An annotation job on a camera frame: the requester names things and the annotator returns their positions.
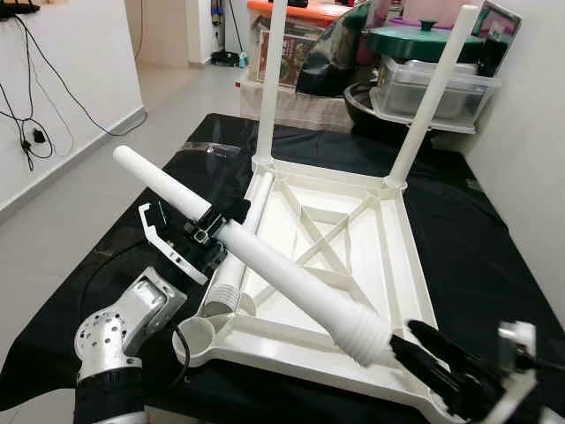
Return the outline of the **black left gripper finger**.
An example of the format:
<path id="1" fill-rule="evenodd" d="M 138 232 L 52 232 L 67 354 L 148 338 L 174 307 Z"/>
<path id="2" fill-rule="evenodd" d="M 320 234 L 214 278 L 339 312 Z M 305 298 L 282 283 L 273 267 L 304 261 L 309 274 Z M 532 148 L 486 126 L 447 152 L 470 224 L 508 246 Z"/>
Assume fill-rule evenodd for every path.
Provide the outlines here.
<path id="1" fill-rule="evenodd" d="M 218 201 L 211 205 L 211 227 L 218 229 L 223 223 L 235 221 L 242 223 L 246 218 L 251 202 L 242 197 Z"/>
<path id="2" fill-rule="evenodd" d="M 195 244 L 195 266 L 206 277 L 214 274 L 226 255 L 226 247 L 217 239 L 210 239 L 206 244 Z"/>

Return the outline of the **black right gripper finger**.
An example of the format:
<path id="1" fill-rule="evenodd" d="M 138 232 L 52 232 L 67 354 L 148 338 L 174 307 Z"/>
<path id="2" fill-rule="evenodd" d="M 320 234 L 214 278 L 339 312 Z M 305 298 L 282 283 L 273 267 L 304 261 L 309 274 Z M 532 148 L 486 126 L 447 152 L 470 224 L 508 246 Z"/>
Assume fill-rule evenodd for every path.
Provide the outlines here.
<path id="1" fill-rule="evenodd" d="M 443 362 L 452 367 L 468 367 L 472 363 L 471 355 L 459 344 L 441 334 L 435 327 L 419 320 L 409 320 L 406 326 L 419 341 L 420 346 L 428 350 Z"/>
<path id="2" fill-rule="evenodd" d="M 445 404 L 456 403 L 459 396 L 456 379 L 430 352 L 419 344 L 413 344 L 396 335 L 390 338 L 390 348 L 395 359 L 434 391 Z"/>

